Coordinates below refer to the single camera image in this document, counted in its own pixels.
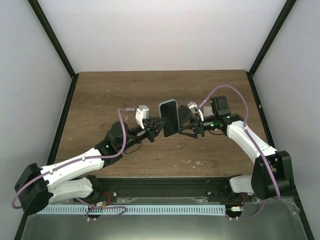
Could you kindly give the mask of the teal phone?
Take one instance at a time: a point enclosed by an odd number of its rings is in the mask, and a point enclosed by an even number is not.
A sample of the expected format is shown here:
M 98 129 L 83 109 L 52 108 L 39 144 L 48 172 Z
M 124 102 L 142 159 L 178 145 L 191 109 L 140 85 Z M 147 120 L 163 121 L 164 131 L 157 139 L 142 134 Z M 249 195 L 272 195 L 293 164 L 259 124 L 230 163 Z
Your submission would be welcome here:
M 168 138 L 177 134 L 180 129 L 177 101 L 175 99 L 170 99 L 161 102 L 158 109 L 160 117 L 166 118 L 166 122 L 163 126 L 164 137 Z

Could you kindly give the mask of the cream phone case with ring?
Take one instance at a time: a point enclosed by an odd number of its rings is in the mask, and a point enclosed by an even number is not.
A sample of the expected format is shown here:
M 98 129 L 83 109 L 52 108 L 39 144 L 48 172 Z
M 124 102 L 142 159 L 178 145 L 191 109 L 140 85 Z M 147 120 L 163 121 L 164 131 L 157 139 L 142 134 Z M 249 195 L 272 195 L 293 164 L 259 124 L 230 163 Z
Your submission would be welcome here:
M 205 106 L 203 108 L 203 116 L 208 117 L 208 116 L 213 116 L 213 110 L 211 106 Z

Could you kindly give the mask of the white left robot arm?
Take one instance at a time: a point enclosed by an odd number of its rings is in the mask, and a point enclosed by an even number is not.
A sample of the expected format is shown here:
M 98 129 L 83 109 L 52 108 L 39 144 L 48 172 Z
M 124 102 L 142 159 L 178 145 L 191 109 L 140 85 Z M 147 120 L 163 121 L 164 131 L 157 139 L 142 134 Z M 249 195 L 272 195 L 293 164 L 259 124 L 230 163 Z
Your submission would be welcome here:
M 14 186 L 16 195 L 11 206 L 30 216 L 49 203 L 61 200 L 87 198 L 97 202 L 102 196 L 97 181 L 79 176 L 114 164 L 128 148 L 145 139 L 154 142 L 166 122 L 165 117 L 145 118 L 136 127 L 129 128 L 120 120 L 111 126 L 101 142 L 76 157 L 42 167 L 29 164 Z

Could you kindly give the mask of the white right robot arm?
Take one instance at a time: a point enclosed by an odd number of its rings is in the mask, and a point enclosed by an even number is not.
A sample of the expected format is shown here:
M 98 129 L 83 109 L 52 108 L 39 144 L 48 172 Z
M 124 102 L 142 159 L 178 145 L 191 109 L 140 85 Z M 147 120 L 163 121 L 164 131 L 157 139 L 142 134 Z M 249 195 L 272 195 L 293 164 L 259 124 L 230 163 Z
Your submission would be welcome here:
M 221 131 L 247 154 L 253 162 L 251 175 L 236 175 L 222 188 L 223 198 L 229 202 L 242 193 L 253 194 L 261 200 L 279 198 L 294 188 L 290 154 L 278 151 L 264 142 L 245 123 L 239 114 L 232 114 L 225 96 L 210 99 L 207 115 L 194 103 L 178 108 L 179 134 L 192 138 L 205 136 L 206 131 Z

